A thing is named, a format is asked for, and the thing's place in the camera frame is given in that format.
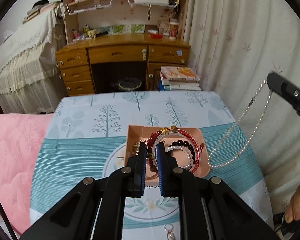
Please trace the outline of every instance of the wooden desk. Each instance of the wooden desk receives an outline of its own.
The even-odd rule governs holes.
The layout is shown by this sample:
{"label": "wooden desk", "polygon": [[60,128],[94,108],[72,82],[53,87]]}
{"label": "wooden desk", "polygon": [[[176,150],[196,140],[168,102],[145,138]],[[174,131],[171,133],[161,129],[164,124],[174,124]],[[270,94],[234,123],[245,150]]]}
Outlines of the wooden desk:
{"label": "wooden desk", "polygon": [[58,67],[69,96],[98,93],[91,65],[107,62],[144,62],[146,89],[156,90],[162,65],[185,66],[190,45],[168,37],[151,39],[149,34],[106,35],[79,41],[56,52]]}

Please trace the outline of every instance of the hand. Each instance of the hand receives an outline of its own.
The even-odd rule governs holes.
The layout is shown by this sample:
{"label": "hand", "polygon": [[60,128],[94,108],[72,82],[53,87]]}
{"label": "hand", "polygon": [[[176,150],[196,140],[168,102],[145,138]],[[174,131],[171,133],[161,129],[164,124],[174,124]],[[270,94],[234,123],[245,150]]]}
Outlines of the hand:
{"label": "hand", "polygon": [[300,220],[300,185],[290,200],[288,210],[285,214],[285,220],[287,223],[291,223],[293,220]]}

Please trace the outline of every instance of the silver screw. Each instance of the silver screw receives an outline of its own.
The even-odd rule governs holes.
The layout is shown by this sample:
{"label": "silver screw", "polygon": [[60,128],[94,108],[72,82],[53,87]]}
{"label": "silver screw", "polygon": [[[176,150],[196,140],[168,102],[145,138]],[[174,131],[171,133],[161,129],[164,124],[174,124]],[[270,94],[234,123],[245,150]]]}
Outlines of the silver screw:
{"label": "silver screw", "polygon": [[121,169],[121,172],[126,174],[126,173],[130,173],[132,171],[132,169],[130,167],[123,167]]}
{"label": "silver screw", "polygon": [[219,177],[212,177],[211,181],[214,184],[220,184],[221,183],[221,179]]}
{"label": "silver screw", "polygon": [[86,177],[86,178],[83,179],[83,183],[84,183],[85,185],[89,185],[89,184],[91,184],[92,182],[93,182],[93,178],[91,178],[91,177]]}
{"label": "silver screw", "polygon": [[180,168],[180,167],[176,167],[173,169],[173,172],[176,173],[176,174],[180,174],[180,173],[183,173],[183,169]]}

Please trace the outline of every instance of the pink blanket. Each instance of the pink blanket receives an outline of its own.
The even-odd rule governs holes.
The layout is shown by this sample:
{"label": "pink blanket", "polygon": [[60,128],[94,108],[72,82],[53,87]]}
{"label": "pink blanket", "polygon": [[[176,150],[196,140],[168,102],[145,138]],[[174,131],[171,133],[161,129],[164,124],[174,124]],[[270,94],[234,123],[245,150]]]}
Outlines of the pink blanket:
{"label": "pink blanket", "polygon": [[30,226],[35,162],[53,114],[0,114],[0,202],[18,233]]}

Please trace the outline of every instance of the necklace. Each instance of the necklace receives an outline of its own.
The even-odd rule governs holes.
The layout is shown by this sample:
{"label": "necklace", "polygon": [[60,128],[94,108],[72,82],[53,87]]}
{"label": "necklace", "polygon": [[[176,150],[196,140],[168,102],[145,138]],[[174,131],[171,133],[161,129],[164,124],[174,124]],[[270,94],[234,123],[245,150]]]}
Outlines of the necklace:
{"label": "necklace", "polygon": [[253,102],[256,100],[256,96],[260,93],[260,91],[262,90],[262,88],[266,85],[266,80],[264,80],[259,88],[257,89],[256,93],[254,94],[254,96],[252,97],[247,109],[244,111],[244,113],[240,116],[240,118],[229,128],[229,130],[226,132],[226,134],[223,136],[223,138],[220,140],[220,142],[218,143],[218,145],[208,154],[208,165],[211,167],[211,168],[219,168],[219,167],[224,167],[228,164],[230,164],[231,162],[233,162],[236,158],[238,158],[243,152],[244,150],[247,148],[248,144],[251,142],[254,134],[256,133],[257,129],[258,129],[258,126],[263,118],[263,115],[265,114],[266,112],[266,109],[268,107],[268,104],[269,104],[269,101],[271,99],[271,96],[272,96],[272,90],[269,91],[269,95],[267,97],[267,101],[266,101],[266,104],[263,108],[263,111],[262,111],[262,114],[258,120],[258,123],[256,124],[256,127],[255,129],[253,130],[252,134],[250,135],[249,139],[246,141],[246,143],[244,144],[244,146],[241,148],[241,150],[239,152],[237,152],[237,154],[232,158],[230,159],[229,161],[225,162],[225,163],[222,163],[222,164],[218,164],[218,165],[211,165],[210,164],[210,158],[211,156],[213,155],[213,153],[220,147],[221,144],[224,143],[224,141],[228,138],[229,134],[233,131],[233,129],[238,125],[238,123],[241,121],[241,119],[245,116],[245,114],[248,112],[248,110],[250,109],[250,106],[253,104]]}

